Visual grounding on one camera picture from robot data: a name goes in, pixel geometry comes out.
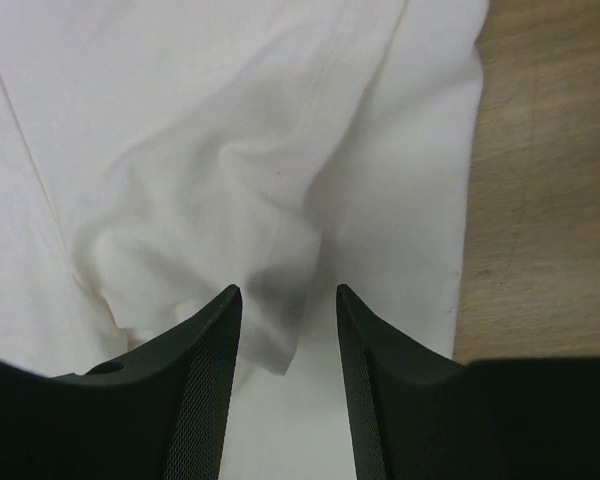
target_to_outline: white cloth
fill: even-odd
[[[485,10],[0,0],[0,358],[84,371],[237,283],[241,357],[303,336],[222,478],[354,478],[335,285],[451,353]]]

